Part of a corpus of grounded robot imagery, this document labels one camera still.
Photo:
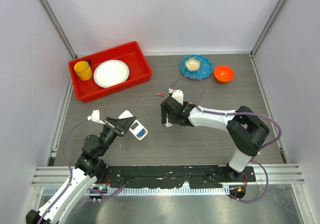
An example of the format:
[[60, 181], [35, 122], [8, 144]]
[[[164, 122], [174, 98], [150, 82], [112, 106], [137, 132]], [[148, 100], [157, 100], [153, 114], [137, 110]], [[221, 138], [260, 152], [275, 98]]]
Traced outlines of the white remote control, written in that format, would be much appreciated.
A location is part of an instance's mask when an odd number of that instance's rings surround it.
[[[130, 111], [125, 110], [123, 113], [121, 113], [119, 115], [119, 119], [124, 119], [124, 118], [131, 118], [133, 117], [133, 115], [131, 114]], [[146, 133], [141, 136], [141, 137], [137, 137], [137, 134], [141, 131], [141, 130], [145, 130]], [[148, 130], [136, 119], [134, 121], [134, 123], [130, 126], [129, 131], [139, 140], [141, 141], [147, 134], [148, 134]]]

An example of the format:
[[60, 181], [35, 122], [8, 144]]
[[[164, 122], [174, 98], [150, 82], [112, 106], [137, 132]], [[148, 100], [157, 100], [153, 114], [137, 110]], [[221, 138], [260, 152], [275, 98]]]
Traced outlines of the white battery cover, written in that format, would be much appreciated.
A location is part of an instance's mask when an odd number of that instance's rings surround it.
[[169, 122], [169, 117], [168, 117], [168, 116], [166, 117], [165, 126], [166, 126], [167, 128], [169, 128], [169, 127], [172, 127], [172, 126], [173, 126], [173, 124]]

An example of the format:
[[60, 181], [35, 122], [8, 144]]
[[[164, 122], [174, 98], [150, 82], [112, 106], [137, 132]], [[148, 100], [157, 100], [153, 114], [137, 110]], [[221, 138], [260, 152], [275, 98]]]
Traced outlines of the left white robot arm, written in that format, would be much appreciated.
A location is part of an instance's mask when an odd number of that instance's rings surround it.
[[28, 224], [64, 224], [81, 197], [95, 183], [102, 183], [107, 176], [107, 165], [100, 159], [114, 142], [123, 137], [137, 118], [107, 117], [101, 121], [94, 113], [80, 123], [88, 121], [103, 125], [100, 136], [88, 135], [84, 140], [82, 154], [74, 168], [67, 162], [69, 176], [58, 191], [39, 210], [30, 210], [26, 215]]

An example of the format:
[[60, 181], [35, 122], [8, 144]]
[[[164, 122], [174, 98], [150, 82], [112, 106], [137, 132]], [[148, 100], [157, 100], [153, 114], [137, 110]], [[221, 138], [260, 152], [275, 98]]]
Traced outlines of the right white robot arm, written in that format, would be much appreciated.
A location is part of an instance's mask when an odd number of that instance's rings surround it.
[[161, 104], [161, 123], [170, 127], [208, 127], [229, 133], [236, 149], [226, 165], [226, 177], [233, 182], [244, 176], [244, 169], [254, 158], [270, 133], [267, 125], [251, 109], [241, 106], [237, 110], [218, 111], [187, 101], [179, 102], [172, 96]]

